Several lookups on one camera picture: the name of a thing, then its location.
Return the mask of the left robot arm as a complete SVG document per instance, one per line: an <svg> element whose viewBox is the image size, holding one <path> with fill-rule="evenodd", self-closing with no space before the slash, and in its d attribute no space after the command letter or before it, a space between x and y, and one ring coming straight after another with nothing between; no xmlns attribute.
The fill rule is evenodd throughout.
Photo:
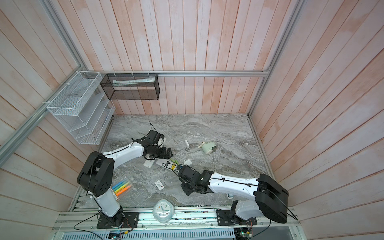
<svg viewBox="0 0 384 240"><path fill-rule="evenodd" d="M109 218L118 216L121 205L112 193L115 171L131 160L170 159L171 148L165 147L165 136L150 130L144 137L133 140L130 144L109 152L92 152L81 169L77 182L94 197L101 213Z"/></svg>

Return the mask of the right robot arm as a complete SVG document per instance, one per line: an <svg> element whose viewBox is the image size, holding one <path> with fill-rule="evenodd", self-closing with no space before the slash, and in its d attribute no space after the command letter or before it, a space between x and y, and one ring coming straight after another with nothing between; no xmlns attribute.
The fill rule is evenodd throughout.
<svg viewBox="0 0 384 240"><path fill-rule="evenodd" d="M235 216L248 220L263 214L271 221L285 224L289 192L268 175L241 179L204 170L201 174L188 165L178 165L178 177L186 195L224 193L246 198L235 202Z"/></svg>

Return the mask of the small white red card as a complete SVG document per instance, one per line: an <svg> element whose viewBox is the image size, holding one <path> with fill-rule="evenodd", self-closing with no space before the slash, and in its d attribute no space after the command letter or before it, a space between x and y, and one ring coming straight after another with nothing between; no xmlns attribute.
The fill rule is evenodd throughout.
<svg viewBox="0 0 384 240"><path fill-rule="evenodd" d="M163 190L165 187L164 187L164 185L162 184L162 182L160 181L160 180L157 180L156 182L155 182L155 185L157 186L157 188L161 191L161 190Z"/></svg>

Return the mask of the white round alarm clock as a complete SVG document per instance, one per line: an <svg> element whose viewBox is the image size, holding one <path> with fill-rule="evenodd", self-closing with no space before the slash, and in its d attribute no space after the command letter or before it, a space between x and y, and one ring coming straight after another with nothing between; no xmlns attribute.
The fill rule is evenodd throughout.
<svg viewBox="0 0 384 240"><path fill-rule="evenodd" d="M175 213L175 207L166 199L159 200L153 207L154 218L162 224L168 223Z"/></svg>

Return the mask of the mint green pencil sharpener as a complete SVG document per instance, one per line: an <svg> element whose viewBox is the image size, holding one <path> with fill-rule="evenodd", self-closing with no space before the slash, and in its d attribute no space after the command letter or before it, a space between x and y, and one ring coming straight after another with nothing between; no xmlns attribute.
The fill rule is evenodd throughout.
<svg viewBox="0 0 384 240"><path fill-rule="evenodd" d="M214 142L203 142L198 146L198 148L202 149L206 155L210 155L216 151L217 145Z"/></svg>

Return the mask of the pack of coloured highlighters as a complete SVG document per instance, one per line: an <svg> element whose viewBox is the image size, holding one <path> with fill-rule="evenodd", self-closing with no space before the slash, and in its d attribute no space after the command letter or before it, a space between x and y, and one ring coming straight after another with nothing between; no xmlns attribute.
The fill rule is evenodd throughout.
<svg viewBox="0 0 384 240"><path fill-rule="evenodd" d="M127 179L123 178L112 187L113 193L117 200L127 194L133 188L133 184Z"/></svg>

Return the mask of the white paper in basket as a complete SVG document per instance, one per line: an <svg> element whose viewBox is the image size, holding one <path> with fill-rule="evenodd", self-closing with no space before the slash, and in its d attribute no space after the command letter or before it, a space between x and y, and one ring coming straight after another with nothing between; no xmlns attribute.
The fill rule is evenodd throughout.
<svg viewBox="0 0 384 240"><path fill-rule="evenodd" d="M113 80L113 87L150 87L155 81L155 77L121 81Z"/></svg>

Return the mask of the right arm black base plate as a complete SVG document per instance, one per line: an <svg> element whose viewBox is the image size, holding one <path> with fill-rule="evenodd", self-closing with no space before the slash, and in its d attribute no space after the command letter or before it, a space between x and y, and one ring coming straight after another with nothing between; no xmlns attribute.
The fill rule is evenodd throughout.
<svg viewBox="0 0 384 240"><path fill-rule="evenodd" d="M235 214L236 207L239 205L239 201L233 202L230 210L216 209L217 222L219 226L235 226L235 225L257 225L256 218L249 218L243 220Z"/></svg>

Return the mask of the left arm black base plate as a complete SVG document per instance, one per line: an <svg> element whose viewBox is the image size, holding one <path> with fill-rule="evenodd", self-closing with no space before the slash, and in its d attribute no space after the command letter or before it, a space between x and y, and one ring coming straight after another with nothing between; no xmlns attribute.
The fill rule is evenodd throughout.
<svg viewBox="0 0 384 240"><path fill-rule="evenodd" d="M139 212L118 212L114 217L101 213L97 229L135 229L138 226Z"/></svg>

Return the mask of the aluminium front rail frame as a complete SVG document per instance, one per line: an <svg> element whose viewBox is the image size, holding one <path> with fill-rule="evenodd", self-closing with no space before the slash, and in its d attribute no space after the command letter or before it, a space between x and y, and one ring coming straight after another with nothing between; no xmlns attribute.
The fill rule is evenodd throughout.
<svg viewBox="0 0 384 240"><path fill-rule="evenodd" d="M125 212L139 212L135 229L97 229L100 214L96 209L79 209L59 214L53 229L54 240L305 240L304 230L292 218L285 224L256 217L257 225L219 226L216 209L229 207L176 207L168 223L159 223L151 208L130 208Z"/></svg>

